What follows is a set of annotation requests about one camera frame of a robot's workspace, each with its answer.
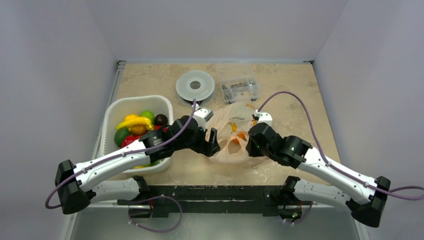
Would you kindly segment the orange printed plastic bag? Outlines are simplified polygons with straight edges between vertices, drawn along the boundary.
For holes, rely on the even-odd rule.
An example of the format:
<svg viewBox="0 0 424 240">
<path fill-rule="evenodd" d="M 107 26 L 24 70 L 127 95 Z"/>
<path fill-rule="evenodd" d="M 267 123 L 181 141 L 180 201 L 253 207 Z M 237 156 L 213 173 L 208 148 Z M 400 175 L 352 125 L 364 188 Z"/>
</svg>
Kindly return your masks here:
<svg viewBox="0 0 424 240">
<path fill-rule="evenodd" d="M 206 123 L 208 129 L 217 129 L 217 141 L 221 150 L 209 159 L 215 164 L 244 164 L 255 166 L 265 161 L 265 157 L 251 157 L 248 155 L 248 131 L 253 127 L 253 113 L 255 108 L 247 102 L 235 102 L 213 113 L 213 117 Z M 247 141 L 240 140 L 235 144 L 232 139 L 237 133 L 247 132 Z"/>
</svg>

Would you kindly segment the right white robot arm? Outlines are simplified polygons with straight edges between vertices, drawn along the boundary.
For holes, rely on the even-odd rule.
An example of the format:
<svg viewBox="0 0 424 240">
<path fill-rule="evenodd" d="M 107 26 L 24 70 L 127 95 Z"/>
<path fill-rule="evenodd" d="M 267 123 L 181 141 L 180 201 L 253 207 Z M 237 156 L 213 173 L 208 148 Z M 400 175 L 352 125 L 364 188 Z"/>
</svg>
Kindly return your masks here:
<svg viewBox="0 0 424 240">
<path fill-rule="evenodd" d="M 267 157 L 281 166 L 310 173 L 327 184 L 317 184 L 296 176 L 286 178 L 280 188 L 282 200 L 288 204 L 316 202 L 350 212 L 359 223 L 380 226 L 391 181 L 373 178 L 351 170 L 321 155 L 319 149 L 294 136 L 281 137 L 266 123 L 258 123 L 248 131 L 247 152 L 251 157 Z"/>
</svg>

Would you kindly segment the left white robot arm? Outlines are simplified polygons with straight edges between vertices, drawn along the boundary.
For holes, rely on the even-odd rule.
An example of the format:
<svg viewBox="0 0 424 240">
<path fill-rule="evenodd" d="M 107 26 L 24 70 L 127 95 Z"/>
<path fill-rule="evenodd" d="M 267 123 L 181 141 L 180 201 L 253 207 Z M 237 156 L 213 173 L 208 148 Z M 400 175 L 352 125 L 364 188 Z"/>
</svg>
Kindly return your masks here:
<svg viewBox="0 0 424 240">
<path fill-rule="evenodd" d="M 189 149 L 211 157 L 221 149 L 217 136 L 217 129 L 207 130 L 185 115 L 100 158 L 78 164 L 62 161 L 54 180 L 59 208 L 65 215 L 77 213 L 100 196 L 95 188 L 102 182 L 133 167 L 169 158 L 176 151 Z"/>
</svg>

